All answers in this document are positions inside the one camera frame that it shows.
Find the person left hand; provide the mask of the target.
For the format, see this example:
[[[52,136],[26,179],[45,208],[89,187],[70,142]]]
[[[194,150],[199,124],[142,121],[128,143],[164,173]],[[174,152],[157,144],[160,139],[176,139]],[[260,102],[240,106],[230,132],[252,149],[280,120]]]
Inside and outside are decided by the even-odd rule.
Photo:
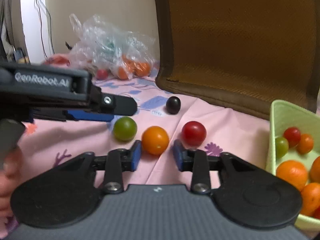
[[[3,161],[1,169],[1,217],[9,217],[12,215],[10,207],[10,198],[13,191],[18,187],[21,179],[22,168],[22,151],[17,146]]]

